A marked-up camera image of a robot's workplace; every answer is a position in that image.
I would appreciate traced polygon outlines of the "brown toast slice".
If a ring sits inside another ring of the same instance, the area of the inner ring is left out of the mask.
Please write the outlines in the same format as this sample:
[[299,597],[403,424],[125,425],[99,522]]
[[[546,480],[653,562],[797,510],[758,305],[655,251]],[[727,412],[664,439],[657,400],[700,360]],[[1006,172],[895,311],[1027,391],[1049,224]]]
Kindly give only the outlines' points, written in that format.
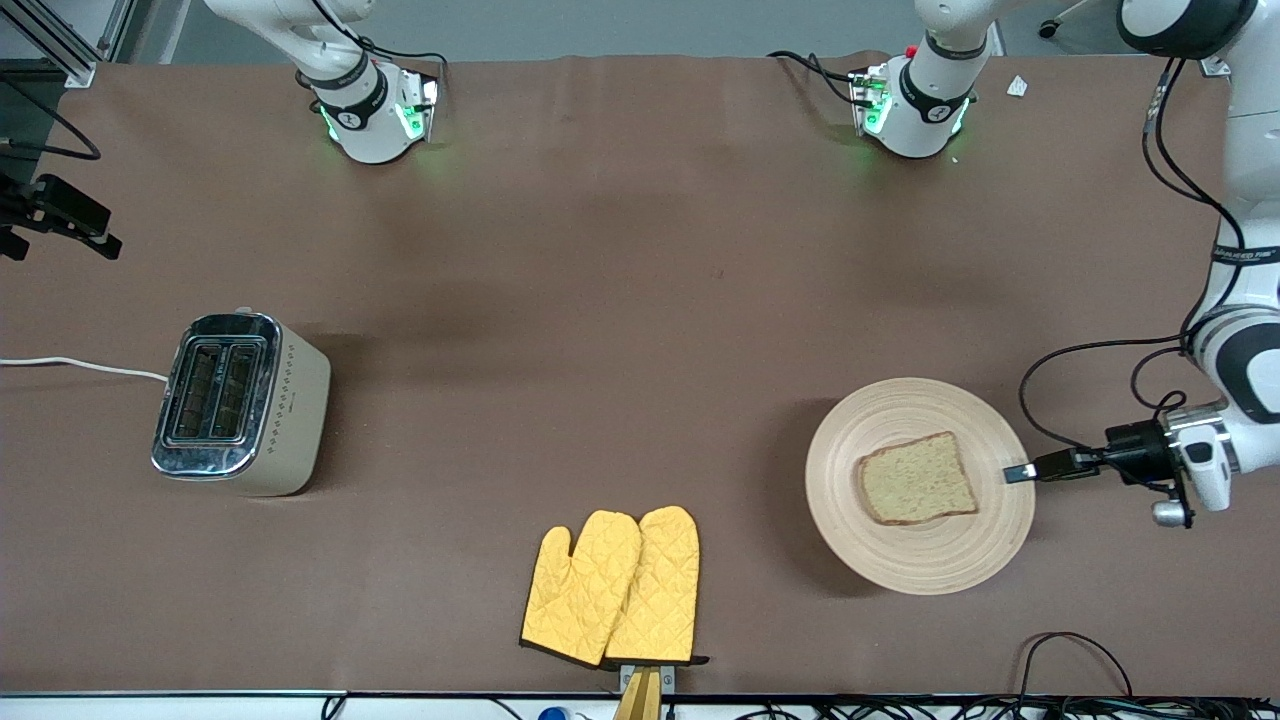
[[950,430],[878,448],[858,460],[854,477],[867,512],[881,525],[913,527],[979,512]]

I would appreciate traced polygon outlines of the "round wooden plate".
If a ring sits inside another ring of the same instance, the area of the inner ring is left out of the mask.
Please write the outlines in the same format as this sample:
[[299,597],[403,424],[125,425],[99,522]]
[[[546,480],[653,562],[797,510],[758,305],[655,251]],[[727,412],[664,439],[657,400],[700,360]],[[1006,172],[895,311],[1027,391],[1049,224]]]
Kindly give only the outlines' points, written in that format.
[[[858,460],[946,430],[957,437],[979,512],[913,527],[873,521],[855,482]],[[991,579],[1024,546],[1036,492],[1006,484],[1004,469],[1027,459],[1005,418],[973,393],[927,378],[879,380],[819,424],[806,456],[806,501],[823,541],[860,577],[906,594],[947,594]]]

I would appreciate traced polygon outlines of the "beige chrome toaster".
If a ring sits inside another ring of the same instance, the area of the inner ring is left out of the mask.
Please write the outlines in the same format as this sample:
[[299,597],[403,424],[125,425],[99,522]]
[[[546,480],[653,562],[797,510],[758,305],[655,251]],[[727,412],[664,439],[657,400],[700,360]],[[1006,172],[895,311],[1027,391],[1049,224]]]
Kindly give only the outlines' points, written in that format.
[[177,346],[151,465],[242,497],[296,495],[314,473],[330,384],[325,354],[274,316],[201,316]]

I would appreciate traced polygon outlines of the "brown table cover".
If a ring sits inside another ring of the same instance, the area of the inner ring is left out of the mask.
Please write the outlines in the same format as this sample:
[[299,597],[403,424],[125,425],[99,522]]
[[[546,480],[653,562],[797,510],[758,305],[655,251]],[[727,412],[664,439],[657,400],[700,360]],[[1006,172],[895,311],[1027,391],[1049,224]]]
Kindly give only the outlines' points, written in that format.
[[1074,630],[1144,694],[1280,694],[1277,471],[1192,530],[1110,474],[1041,486],[1016,557],[936,597],[851,571],[808,510],[861,386],[960,386],[1043,454],[1034,360],[1179,327],[1213,213],[1140,158],[1161,67],[993,59],[906,161],[776,60],[454,63],[433,143],[384,167],[287,67],[102,67],[61,100],[102,158],[42,168],[122,255],[0,260],[0,356],[165,372],[246,306],[329,356],[332,397],[308,488],[241,498],[154,470],[156,380],[0,369],[0,689],[595,691],[518,646],[539,541],[681,505],[694,692],[1001,692]]

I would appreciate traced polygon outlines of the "yellow quilted oven mitt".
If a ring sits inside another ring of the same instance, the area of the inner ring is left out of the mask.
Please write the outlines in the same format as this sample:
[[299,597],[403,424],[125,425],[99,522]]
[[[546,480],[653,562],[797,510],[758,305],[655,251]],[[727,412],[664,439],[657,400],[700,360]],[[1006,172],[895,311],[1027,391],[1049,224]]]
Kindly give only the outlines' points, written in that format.
[[518,643],[598,667],[617,626],[643,547],[637,520],[596,510],[580,532],[553,527],[541,538]]
[[607,643],[607,664],[698,666],[694,653],[701,543],[684,507],[655,509],[639,523],[641,552],[622,614]]

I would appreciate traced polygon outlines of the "office chair caster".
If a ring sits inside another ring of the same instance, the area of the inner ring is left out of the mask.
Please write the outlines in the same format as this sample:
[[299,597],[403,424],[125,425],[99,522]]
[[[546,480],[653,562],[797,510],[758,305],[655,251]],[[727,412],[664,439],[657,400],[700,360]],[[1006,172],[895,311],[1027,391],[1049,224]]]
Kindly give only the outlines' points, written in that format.
[[1039,37],[1044,40],[1053,38],[1068,19],[1074,19],[1082,12],[1092,8],[1098,1],[1100,0],[1074,0],[1070,5],[1065,6],[1057,14],[1047,18],[1039,24]]

